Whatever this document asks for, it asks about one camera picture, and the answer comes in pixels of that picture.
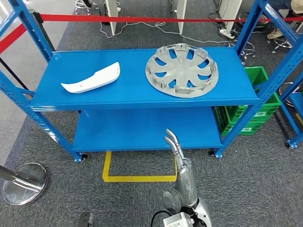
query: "red rope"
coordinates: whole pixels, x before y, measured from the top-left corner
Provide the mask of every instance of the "red rope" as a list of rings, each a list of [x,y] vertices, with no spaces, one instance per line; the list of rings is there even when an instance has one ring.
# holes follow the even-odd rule
[[[220,19],[199,19],[199,18],[162,18],[162,17],[104,17],[104,16],[87,16],[87,15],[55,15],[55,14],[41,14],[43,21],[65,21],[65,22],[245,22],[246,19],[235,20],[220,20]],[[285,21],[303,21],[303,17],[285,18]],[[260,19],[259,21],[271,21],[270,19]]]
[[[187,19],[175,19],[175,18],[161,18],[161,17],[104,17],[104,16],[86,16],[86,15],[56,15],[56,14],[41,14],[43,21],[65,21],[65,22],[245,22],[246,19],[235,20],[220,20],[220,19],[199,19],[199,18],[187,18]],[[285,21],[303,21],[303,17],[289,17],[285,18]],[[270,19],[260,19],[259,21],[271,21]],[[15,30],[8,34],[3,40],[0,41],[0,54],[6,50],[8,47],[20,37],[26,31],[24,26],[19,25]]]
[[[11,46],[17,38],[23,34],[25,31],[26,31],[26,29],[23,24],[20,24],[15,30],[2,39],[2,41],[0,41],[0,53],[6,50],[8,47]]]

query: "blue metal frame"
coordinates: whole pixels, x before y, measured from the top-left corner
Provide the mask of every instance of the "blue metal frame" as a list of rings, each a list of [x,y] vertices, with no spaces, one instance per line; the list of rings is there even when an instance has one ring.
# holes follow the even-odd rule
[[[267,0],[256,0],[252,7],[247,21],[241,31],[239,40],[236,45],[238,55],[242,53],[249,37],[252,35],[254,27],[259,17],[265,13],[286,37],[290,38],[293,48],[290,49],[268,79],[265,86],[261,87],[258,93],[260,102],[255,105],[249,106],[238,121],[223,140],[223,147],[217,149],[215,157],[221,157],[222,153],[230,145],[236,136],[237,136],[245,125],[246,125],[258,109],[266,103],[278,87],[281,86],[289,74],[298,66],[303,58],[303,36],[299,38],[294,34],[289,26],[286,25],[280,16],[272,9]]]
[[[13,11],[8,18],[0,26],[0,35],[3,34],[14,19],[17,16],[22,21],[22,23],[26,28],[26,30],[30,34],[30,36],[36,43],[41,53],[45,58],[47,62],[49,62],[53,55],[51,48],[44,36],[43,32],[39,28],[39,26],[32,17],[30,13],[27,11],[26,6],[22,2],[22,0],[9,0],[13,6]],[[258,93],[258,100],[255,98],[255,102],[248,103],[249,106],[238,120],[238,122],[232,128],[224,140],[221,140],[221,144],[218,146],[217,150],[215,151],[215,157],[221,157],[222,153],[230,145],[236,136],[237,136],[249,119],[254,116],[259,108],[267,101],[271,96],[273,95],[279,86],[280,86],[286,77],[288,77],[294,68],[299,64],[303,54],[303,36],[298,38],[296,34],[292,31],[289,26],[287,26],[284,21],[283,21],[277,12],[273,10],[268,3],[267,0],[256,0],[252,6],[251,12],[249,13],[247,21],[245,23],[241,34],[239,37],[238,42],[236,45],[236,52],[240,56],[242,51],[245,48],[248,40],[252,35],[253,29],[257,24],[259,17],[265,13],[268,17],[273,20],[278,28],[285,34],[286,37],[289,38],[293,45],[293,48],[289,50],[289,52],[286,55],[272,75],[266,82],[260,85],[260,91]],[[26,91],[21,88],[14,86],[12,82],[8,80],[2,72],[0,72],[0,89],[7,95],[8,98],[19,106],[20,109],[29,115],[32,120],[39,124],[42,129],[45,131],[47,134],[51,136],[52,139],[60,144],[61,147],[65,149],[66,152],[70,154],[74,158],[76,162],[81,161],[81,153],[78,148],[76,150],[73,148],[73,145],[65,139],[56,128],[52,126],[50,122],[45,119],[43,115],[39,113],[39,109],[34,109],[30,106],[30,102],[27,100],[23,94],[35,96],[35,92]],[[193,104],[193,106],[201,106],[201,105],[209,105],[213,106],[218,104],[218,101],[214,100],[214,103],[199,103]],[[156,107],[150,104],[145,104],[142,108],[149,107]],[[302,136],[296,138],[298,140],[303,140]]]
[[[303,83],[303,72],[298,75],[295,81],[292,82],[292,84],[290,84],[286,90],[285,90],[280,97],[280,99],[282,102],[281,106],[282,110],[287,118],[289,123],[291,125],[292,130],[295,133],[295,137],[286,141],[288,146],[291,149],[297,148],[298,143],[303,141],[303,131],[300,130],[295,124],[295,122],[292,119],[292,116],[290,115],[289,110],[283,104],[283,102],[286,101],[286,99],[290,99],[292,102],[293,106],[295,108],[295,110],[299,114],[299,116],[302,118],[303,108],[300,104],[303,102],[303,96],[301,93],[294,94],[296,88],[302,83]]]

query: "person's foot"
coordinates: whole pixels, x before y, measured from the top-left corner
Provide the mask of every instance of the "person's foot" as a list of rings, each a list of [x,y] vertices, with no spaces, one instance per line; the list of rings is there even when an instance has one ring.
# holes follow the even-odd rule
[[[281,36],[283,36],[283,34],[280,30],[275,28],[274,31],[267,35],[267,39],[276,39]]]

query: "upper shelf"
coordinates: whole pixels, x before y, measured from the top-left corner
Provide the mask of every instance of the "upper shelf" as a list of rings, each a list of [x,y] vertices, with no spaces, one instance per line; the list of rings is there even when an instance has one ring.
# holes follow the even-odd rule
[[[249,105],[258,98],[233,48],[205,48],[218,64],[219,78],[211,92],[196,98],[176,98],[152,87],[145,67],[156,49],[56,52],[30,102],[35,111],[87,108],[148,108]],[[118,61],[115,82],[82,94],[72,94],[60,83],[76,83]]]

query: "robotic hand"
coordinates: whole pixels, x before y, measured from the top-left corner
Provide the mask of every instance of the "robotic hand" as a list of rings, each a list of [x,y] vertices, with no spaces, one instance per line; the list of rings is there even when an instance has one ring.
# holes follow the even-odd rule
[[[163,220],[165,227],[212,227],[212,220],[206,204],[198,198],[191,162],[184,158],[177,137],[166,129],[165,140],[176,158],[178,175],[175,187],[165,192],[164,206],[172,216]]]

